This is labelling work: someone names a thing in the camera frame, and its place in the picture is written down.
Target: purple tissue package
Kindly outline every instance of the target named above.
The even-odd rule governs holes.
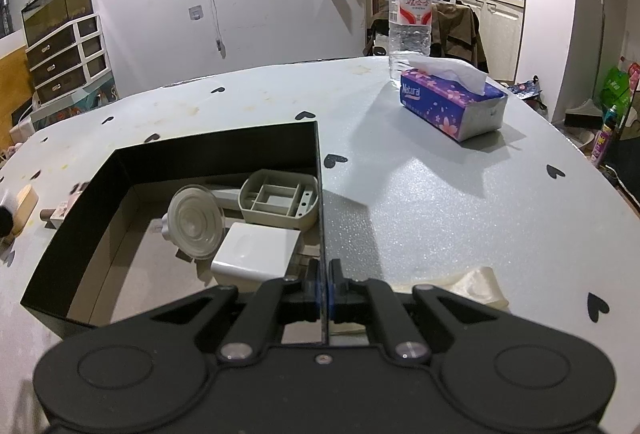
[[[507,94],[485,84],[484,95],[476,95],[458,82],[410,69],[400,77],[400,101],[454,140],[463,141],[502,126]]]

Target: table top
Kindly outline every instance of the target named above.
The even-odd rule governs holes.
[[[54,234],[38,219],[40,209],[58,205],[114,149],[150,135],[163,140],[298,116],[317,119],[322,158],[347,159],[322,168],[327,258],[340,257],[351,277],[402,285],[494,268],[513,313],[609,355],[618,385],[602,425],[631,432],[640,423],[640,220],[516,97],[500,131],[458,144],[402,107],[387,80],[385,57],[267,66],[143,92],[33,135],[0,170],[0,187],[17,193],[32,183],[40,196],[1,256],[0,430],[42,426],[31,377],[58,341],[20,306]],[[552,178],[548,166],[564,176]],[[590,293],[610,306],[597,323],[587,313]]]

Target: glass tank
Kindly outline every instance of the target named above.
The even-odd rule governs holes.
[[[33,0],[22,10],[27,45],[33,46],[63,24],[93,13],[91,0]]]

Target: white tissue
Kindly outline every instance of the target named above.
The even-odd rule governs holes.
[[[486,73],[474,68],[468,62],[460,59],[429,57],[415,53],[405,59],[412,68],[417,68],[429,75],[436,75],[441,79],[459,82],[466,89],[476,95],[484,95]]]

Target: bottle label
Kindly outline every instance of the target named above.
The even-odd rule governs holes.
[[[431,24],[431,0],[389,0],[389,22],[408,26]]]

